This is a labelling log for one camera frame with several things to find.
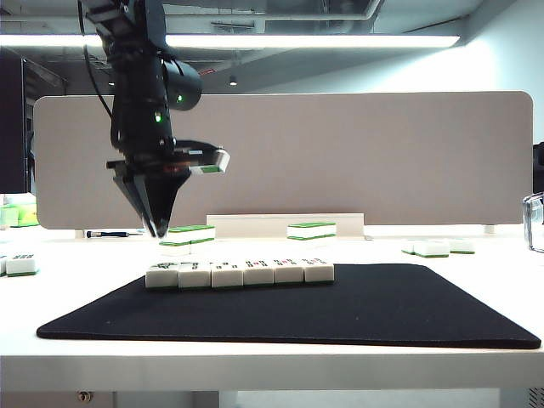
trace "white wall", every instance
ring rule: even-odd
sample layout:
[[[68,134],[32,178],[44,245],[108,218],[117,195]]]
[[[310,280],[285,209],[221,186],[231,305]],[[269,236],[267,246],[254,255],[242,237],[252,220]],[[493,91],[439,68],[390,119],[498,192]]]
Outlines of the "white wall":
[[[466,46],[386,59],[259,92],[524,90],[535,103],[534,140],[538,143],[544,140],[543,38],[544,0],[518,0]]]

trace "robotic arm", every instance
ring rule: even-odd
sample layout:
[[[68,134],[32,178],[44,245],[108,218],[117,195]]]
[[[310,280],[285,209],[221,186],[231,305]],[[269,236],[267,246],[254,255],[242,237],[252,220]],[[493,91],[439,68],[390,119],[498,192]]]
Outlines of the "robotic arm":
[[[153,236],[167,233],[179,187],[192,173],[224,172],[229,154],[172,136],[170,109],[187,111],[201,79],[166,44],[159,0],[82,0],[115,73],[110,140],[124,161],[108,161],[114,181]]]

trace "glass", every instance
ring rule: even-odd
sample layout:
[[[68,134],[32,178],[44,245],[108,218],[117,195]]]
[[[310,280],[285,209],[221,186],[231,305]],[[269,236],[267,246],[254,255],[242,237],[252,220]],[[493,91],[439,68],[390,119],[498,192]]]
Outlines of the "glass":
[[[525,240],[531,251],[544,252],[544,192],[525,197],[524,207]]]

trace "screwdriver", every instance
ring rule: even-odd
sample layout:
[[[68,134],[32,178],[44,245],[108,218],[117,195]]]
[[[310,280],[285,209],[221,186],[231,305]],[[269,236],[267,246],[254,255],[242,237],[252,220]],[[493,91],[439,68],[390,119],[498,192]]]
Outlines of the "screwdriver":
[[[142,235],[142,233],[130,233],[127,231],[115,231],[115,232],[101,232],[101,231],[87,231],[87,238],[100,238],[103,236],[118,236],[126,238],[130,235]]]

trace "stacked mahjong tiles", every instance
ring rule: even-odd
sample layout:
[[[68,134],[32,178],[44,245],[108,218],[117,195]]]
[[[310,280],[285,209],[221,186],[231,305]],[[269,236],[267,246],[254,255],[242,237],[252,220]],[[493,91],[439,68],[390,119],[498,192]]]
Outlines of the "stacked mahjong tiles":
[[[242,262],[164,262],[145,273],[148,289],[229,289],[334,282],[334,264],[319,258]]]
[[[336,236],[336,223],[300,223],[287,226],[288,240],[316,244],[334,240]]]
[[[170,228],[166,238],[159,245],[164,255],[175,256],[205,252],[214,241],[213,225],[185,225]]]

